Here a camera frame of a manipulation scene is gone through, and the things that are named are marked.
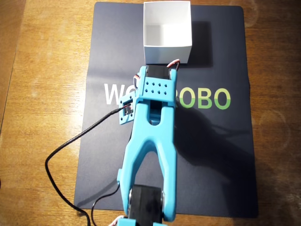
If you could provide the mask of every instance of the dark blue mat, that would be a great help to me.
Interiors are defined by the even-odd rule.
[[[175,112],[177,213],[253,218],[258,207],[243,11],[192,6],[191,16],[190,60],[177,83],[178,101],[187,107]],[[131,89],[142,65],[143,4],[96,3],[83,129],[118,107],[116,94]],[[91,208],[116,188],[131,127],[113,116],[81,139],[77,206]],[[156,154],[146,156],[136,184],[162,187]],[[121,210],[120,192],[97,208]]]

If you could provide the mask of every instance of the electrical wire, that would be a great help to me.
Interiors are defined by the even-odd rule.
[[[177,63],[177,67],[175,68],[176,71],[178,71],[179,67],[180,67],[180,59],[176,59],[176,60],[173,60],[172,62],[170,62],[167,67],[170,68],[172,65],[176,64]]]
[[[116,217],[115,220],[109,224],[109,226],[115,226],[118,223],[118,220],[122,219],[122,218],[125,218],[125,216],[120,215],[120,216]]]
[[[138,87],[137,87],[137,80],[139,80],[139,79],[140,79],[140,77],[137,74],[133,77],[133,83],[134,83],[135,89],[138,89]]]
[[[93,225],[94,225],[94,226],[97,226],[96,223],[95,223],[95,221],[94,221],[94,218],[93,218],[93,212],[94,212],[95,205],[97,204],[97,202],[98,202],[99,200],[101,200],[101,199],[103,199],[103,198],[105,198],[105,197],[109,197],[109,196],[111,196],[111,195],[114,195],[114,194],[119,190],[119,188],[120,188],[120,185],[118,184],[118,186],[117,186],[117,188],[116,188],[116,190],[115,190],[114,192],[112,192],[112,193],[110,193],[110,194],[105,194],[105,195],[99,197],[99,198],[96,199],[96,201],[93,203],[93,206],[92,206],[92,209],[91,209],[91,219],[92,219],[92,222],[93,222]]]
[[[108,113],[107,115],[105,115],[103,118],[101,118],[99,121],[97,121],[95,124],[93,124],[92,126],[90,126],[88,129],[82,131],[80,134],[76,135],[74,138],[70,139],[69,141],[67,141],[66,143],[62,144],[61,146],[59,146],[57,149],[55,149],[47,158],[45,161],[45,169],[47,172],[47,175],[49,177],[49,180],[52,183],[52,186],[55,188],[56,192],[59,194],[59,196],[69,205],[71,206],[73,209],[77,210],[78,212],[84,214],[87,218],[87,225],[91,226],[91,222],[90,222],[90,217],[87,214],[87,212],[85,212],[83,209],[73,205],[60,191],[60,189],[57,187],[57,185],[55,184],[55,181],[53,180],[51,173],[49,171],[49,167],[48,167],[48,162],[49,160],[59,151],[61,151],[64,147],[66,147],[67,145],[71,144],[72,142],[76,141],[78,138],[82,137],[83,135],[85,135],[86,133],[88,133],[89,131],[91,131],[92,129],[94,129],[96,126],[98,126],[100,123],[102,123],[104,120],[106,120],[107,118],[109,118],[111,115],[118,113],[120,110],[126,108],[127,106],[123,106],[121,108],[115,109],[113,111],[111,111],[110,113]]]

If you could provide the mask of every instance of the table surface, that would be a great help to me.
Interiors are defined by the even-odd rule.
[[[300,1],[191,3],[244,9],[259,216],[177,215],[169,225],[301,225]],[[0,6],[0,119],[6,103],[0,134],[0,225],[86,225],[86,218],[57,195],[44,162],[81,132],[94,2],[2,0]],[[58,153],[49,166],[70,200],[79,143]],[[95,218],[106,226],[119,214],[98,210]]]

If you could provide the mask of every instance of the white box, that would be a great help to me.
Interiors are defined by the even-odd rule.
[[[143,44],[146,64],[188,62],[191,46],[190,1],[145,2]]]

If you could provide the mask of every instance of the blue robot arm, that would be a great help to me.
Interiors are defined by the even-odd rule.
[[[135,183],[136,173],[146,154],[155,151],[164,177],[160,204],[162,216],[165,221],[173,221],[176,208],[177,175],[177,155],[174,147],[177,71],[164,69],[161,70],[163,76],[158,76],[156,73],[149,73],[150,69],[146,66],[141,67],[138,73],[140,77],[138,89],[119,100],[120,107],[127,105],[119,112],[120,124],[132,120],[134,123],[132,136],[125,150],[123,166],[118,171],[117,181],[120,184],[123,208],[128,214],[128,210],[131,209],[129,197]],[[136,220],[124,218],[119,220],[118,226],[131,226],[133,221]]]

